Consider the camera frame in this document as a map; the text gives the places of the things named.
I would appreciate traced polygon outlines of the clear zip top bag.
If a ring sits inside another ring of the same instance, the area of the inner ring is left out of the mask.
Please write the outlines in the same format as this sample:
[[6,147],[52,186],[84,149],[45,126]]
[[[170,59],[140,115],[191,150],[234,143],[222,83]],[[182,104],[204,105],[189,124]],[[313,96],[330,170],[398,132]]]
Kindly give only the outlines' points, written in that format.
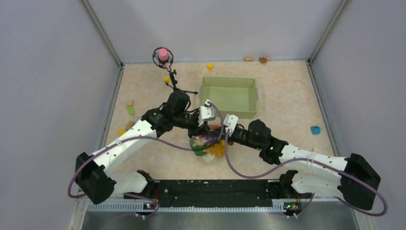
[[224,136],[219,140],[218,135],[207,134],[191,137],[189,145],[197,158],[209,164],[222,159],[226,154],[225,147],[229,148],[232,144],[226,144]]

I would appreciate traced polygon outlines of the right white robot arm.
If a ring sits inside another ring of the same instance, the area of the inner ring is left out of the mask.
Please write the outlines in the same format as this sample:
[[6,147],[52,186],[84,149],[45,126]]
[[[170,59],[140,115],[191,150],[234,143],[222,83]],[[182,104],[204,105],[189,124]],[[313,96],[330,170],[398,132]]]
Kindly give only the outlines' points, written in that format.
[[248,129],[235,119],[224,126],[228,140],[259,150],[259,157],[268,164],[291,168],[280,179],[284,196],[314,193],[337,197],[361,210],[372,209],[381,178],[363,156],[335,157],[296,147],[272,136],[259,119],[250,122]]

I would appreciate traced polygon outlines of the red toy chili pepper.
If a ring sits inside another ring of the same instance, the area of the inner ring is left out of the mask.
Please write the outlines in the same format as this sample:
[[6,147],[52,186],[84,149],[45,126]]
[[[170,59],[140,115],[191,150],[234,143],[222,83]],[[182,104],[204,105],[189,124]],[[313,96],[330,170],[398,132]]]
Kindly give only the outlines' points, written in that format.
[[221,125],[209,125],[210,130],[215,130],[221,128]]

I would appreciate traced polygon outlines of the orange toy ginger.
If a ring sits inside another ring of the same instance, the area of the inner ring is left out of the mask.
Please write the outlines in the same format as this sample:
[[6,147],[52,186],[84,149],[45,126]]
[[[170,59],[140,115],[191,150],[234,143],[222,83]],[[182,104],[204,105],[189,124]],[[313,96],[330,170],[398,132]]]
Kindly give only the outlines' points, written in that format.
[[221,140],[212,147],[205,149],[204,152],[210,153],[217,158],[223,158],[225,155],[225,147],[229,148],[230,145],[225,143],[225,140]]

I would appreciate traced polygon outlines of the green toy cabbage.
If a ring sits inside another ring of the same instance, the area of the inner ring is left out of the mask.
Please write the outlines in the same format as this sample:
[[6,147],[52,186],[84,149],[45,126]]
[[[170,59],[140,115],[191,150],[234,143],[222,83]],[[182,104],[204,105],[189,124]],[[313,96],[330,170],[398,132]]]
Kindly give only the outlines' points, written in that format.
[[193,138],[189,140],[189,145],[191,149],[193,150],[194,154],[198,157],[202,157],[206,155],[207,153],[204,152],[204,150],[210,148],[211,144],[206,144],[206,145],[199,145],[197,142],[194,141]]

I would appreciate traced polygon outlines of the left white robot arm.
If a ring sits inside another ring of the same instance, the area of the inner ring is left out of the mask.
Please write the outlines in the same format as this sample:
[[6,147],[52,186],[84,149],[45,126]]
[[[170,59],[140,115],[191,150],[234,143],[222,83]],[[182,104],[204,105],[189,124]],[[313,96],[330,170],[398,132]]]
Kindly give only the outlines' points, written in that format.
[[215,118],[213,103],[206,100],[202,106],[188,112],[189,101],[189,95],[175,91],[160,107],[146,111],[112,143],[92,154],[81,153],[76,158],[69,187],[77,184],[93,204],[100,204],[118,190],[118,181],[113,178],[116,168],[148,142],[159,141],[174,127],[188,130],[190,136],[208,132],[207,121]]

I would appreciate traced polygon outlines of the purple toy eggplant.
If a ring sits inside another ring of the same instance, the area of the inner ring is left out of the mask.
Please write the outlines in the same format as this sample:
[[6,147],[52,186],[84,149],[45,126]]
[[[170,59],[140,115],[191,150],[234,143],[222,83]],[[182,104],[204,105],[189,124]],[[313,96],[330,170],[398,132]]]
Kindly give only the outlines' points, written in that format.
[[218,134],[205,134],[194,136],[194,141],[197,142],[199,145],[206,145],[216,143],[218,141]]

